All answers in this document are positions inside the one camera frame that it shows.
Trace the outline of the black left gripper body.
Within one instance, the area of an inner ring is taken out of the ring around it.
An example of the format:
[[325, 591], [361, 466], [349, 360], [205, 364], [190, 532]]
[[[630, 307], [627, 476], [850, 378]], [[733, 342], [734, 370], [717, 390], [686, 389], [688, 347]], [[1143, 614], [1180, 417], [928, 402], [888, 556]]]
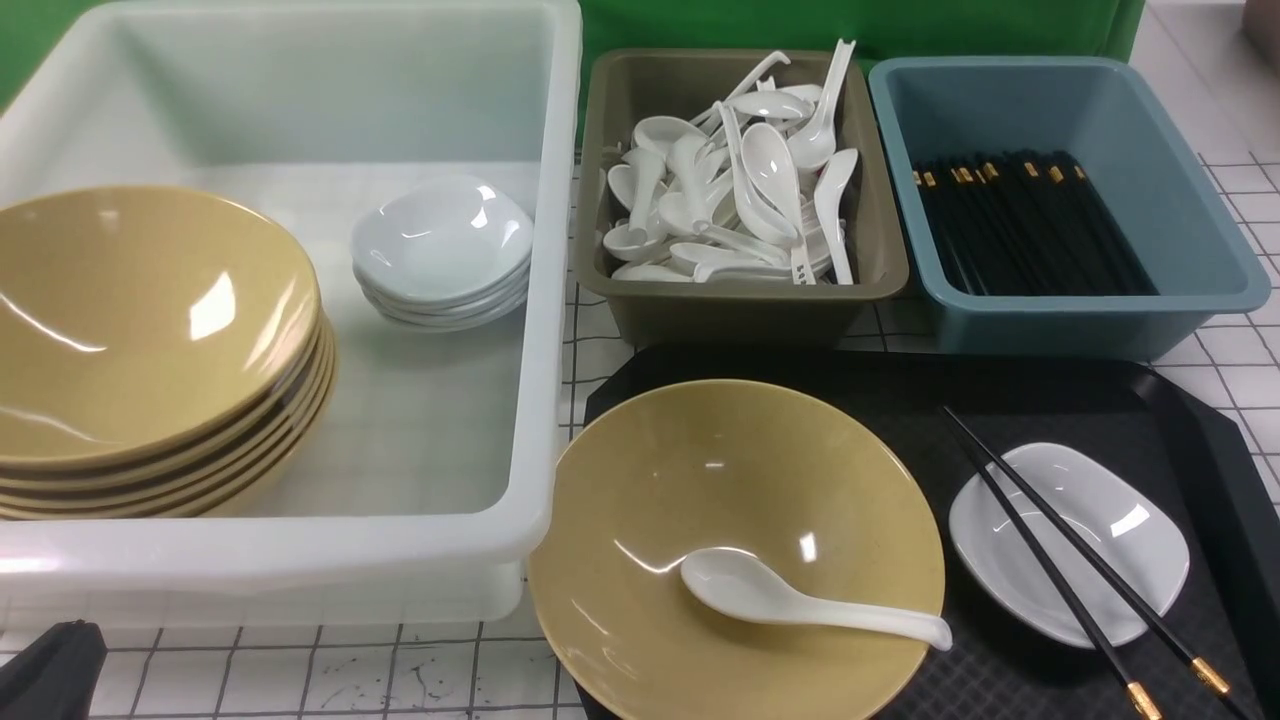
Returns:
[[87, 719], [106, 656], [97, 624], [50, 626], [3, 665], [1, 717]]

